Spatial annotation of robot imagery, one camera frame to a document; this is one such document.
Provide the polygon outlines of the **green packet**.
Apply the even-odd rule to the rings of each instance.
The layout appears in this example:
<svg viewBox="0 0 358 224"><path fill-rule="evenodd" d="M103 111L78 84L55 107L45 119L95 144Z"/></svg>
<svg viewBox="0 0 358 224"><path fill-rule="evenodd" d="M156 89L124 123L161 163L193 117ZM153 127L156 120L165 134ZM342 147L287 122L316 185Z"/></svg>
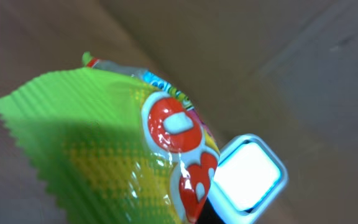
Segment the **green packet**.
<svg viewBox="0 0 358 224"><path fill-rule="evenodd" d="M86 52L0 98L0 119L71 223L195 223L220 156L190 99Z"/></svg>

